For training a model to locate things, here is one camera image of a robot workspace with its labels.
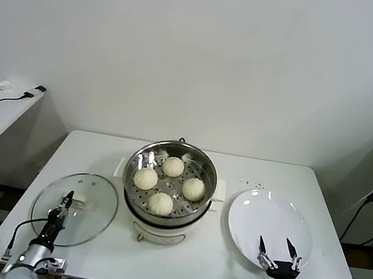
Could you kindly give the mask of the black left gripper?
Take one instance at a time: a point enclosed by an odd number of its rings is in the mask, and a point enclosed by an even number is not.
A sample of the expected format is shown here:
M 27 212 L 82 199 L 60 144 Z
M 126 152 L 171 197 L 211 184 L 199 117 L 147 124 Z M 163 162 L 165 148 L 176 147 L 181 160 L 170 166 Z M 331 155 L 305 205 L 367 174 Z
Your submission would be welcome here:
M 39 235 L 35 238 L 35 243 L 44 247 L 54 248 L 55 240 L 61 230 L 64 229 L 68 211 L 72 205 L 74 192 L 70 191 L 59 204 L 59 209 L 49 212 L 47 221 Z

